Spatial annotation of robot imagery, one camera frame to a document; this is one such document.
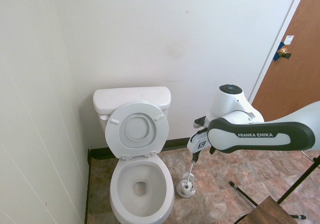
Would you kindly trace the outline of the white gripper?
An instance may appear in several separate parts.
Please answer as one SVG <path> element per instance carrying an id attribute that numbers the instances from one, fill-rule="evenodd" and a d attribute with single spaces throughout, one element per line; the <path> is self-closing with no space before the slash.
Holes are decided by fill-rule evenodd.
<path id="1" fill-rule="evenodd" d="M 188 141 L 187 148 L 188 150 L 193 153 L 192 160 L 196 162 L 199 157 L 200 151 L 209 147 L 210 142 L 208 141 L 208 129 L 202 129 L 197 131 Z"/>

